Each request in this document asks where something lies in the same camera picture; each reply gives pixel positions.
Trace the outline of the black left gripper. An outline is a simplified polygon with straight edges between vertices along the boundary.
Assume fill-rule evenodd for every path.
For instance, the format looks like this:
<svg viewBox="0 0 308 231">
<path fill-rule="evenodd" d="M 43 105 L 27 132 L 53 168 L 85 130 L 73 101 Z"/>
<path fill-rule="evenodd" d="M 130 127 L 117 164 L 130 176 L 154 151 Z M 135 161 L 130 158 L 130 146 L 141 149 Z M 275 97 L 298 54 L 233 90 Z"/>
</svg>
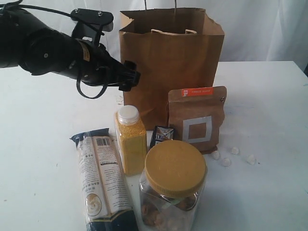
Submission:
<svg viewBox="0 0 308 231">
<path fill-rule="evenodd" d="M 141 74 L 137 65 L 125 60 L 123 65 L 114 59 L 106 47 L 99 43 L 94 47 L 91 42 L 78 40 L 82 48 L 81 61 L 77 63 L 80 81 L 88 86 L 118 86 L 119 90 L 128 92 L 138 85 Z"/>
</svg>

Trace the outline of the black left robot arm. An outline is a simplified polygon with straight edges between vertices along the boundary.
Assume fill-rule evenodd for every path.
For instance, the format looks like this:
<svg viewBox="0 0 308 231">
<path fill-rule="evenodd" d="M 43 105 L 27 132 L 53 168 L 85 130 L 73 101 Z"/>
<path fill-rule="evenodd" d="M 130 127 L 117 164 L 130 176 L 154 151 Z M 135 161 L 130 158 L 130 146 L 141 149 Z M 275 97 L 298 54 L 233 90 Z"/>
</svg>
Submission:
<svg viewBox="0 0 308 231">
<path fill-rule="evenodd" d="M 68 14 L 75 22 L 71 35 L 44 24 L 20 0 L 0 6 L 0 66 L 19 66 L 33 76 L 55 73 L 80 84 L 130 91 L 140 73 L 131 61 L 114 59 L 100 43 L 105 32 L 113 30 L 110 12 L 77 8 Z"/>
</svg>

